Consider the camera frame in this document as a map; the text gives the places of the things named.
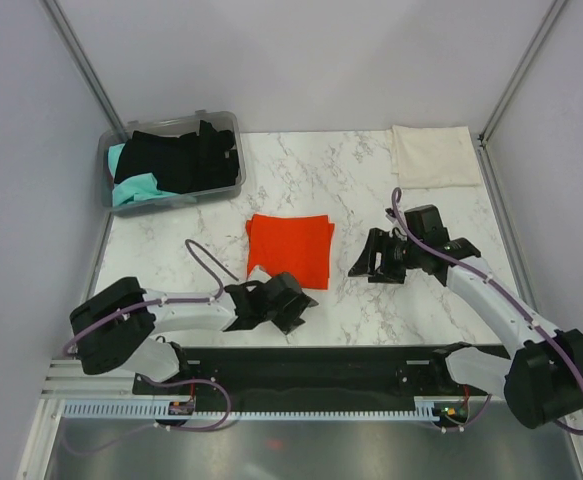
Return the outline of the orange t-shirt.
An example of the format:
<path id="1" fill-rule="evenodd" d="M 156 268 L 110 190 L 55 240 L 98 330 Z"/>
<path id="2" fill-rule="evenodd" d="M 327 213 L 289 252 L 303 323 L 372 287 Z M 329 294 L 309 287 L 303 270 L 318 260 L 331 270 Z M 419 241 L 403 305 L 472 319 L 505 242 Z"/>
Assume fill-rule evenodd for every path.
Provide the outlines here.
<path id="1" fill-rule="evenodd" d="M 303 289 L 327 290 L 335 224 L 327 215 L 274 217 L 254 214 L 245 223 L 247 275 L 260 267 L 270 276 L 292 274 Z"/>

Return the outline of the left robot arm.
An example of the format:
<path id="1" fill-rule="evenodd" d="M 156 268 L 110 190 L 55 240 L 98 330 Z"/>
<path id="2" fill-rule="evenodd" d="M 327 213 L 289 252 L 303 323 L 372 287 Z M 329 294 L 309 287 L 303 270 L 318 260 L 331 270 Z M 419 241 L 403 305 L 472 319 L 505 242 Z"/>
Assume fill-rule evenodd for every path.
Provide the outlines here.
<path id="1" fill-rule="evenodd" d="M 124 277 L 71 312 L 70 345 L 87 376 L 123 369 L 179 393 L 191 378 L 184 348 L 158 336 L 251 331 L 263 323 L 288 335 L 304 324 L 305 310 L 317 305 L 288 272 L 262 273 L 207 295 L 145 289 L 137 278 Z"/>

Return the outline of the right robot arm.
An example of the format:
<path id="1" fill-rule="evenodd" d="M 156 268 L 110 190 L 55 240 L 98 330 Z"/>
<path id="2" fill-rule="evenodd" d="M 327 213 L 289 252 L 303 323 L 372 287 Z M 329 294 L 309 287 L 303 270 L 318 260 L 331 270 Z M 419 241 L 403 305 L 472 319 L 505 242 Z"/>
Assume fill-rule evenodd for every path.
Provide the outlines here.
<path id="1" fill-rule="evenodd" d="M 370 229 L 349 276 L 402 284 L 408 271 L 422 271 L 460 297 L 507 353 L 465 342 L 439 348 L 428 371 L 431 386 L 444 394 L 475 387 L 504 399 L 529 429 L 554 423 L 583 436 L 583 333 L 556 327 L 507 288 L 469 240 L 450 237 L 436 206 L 404 213 L 392 206 L 386 215 L 392 229 Z"/>

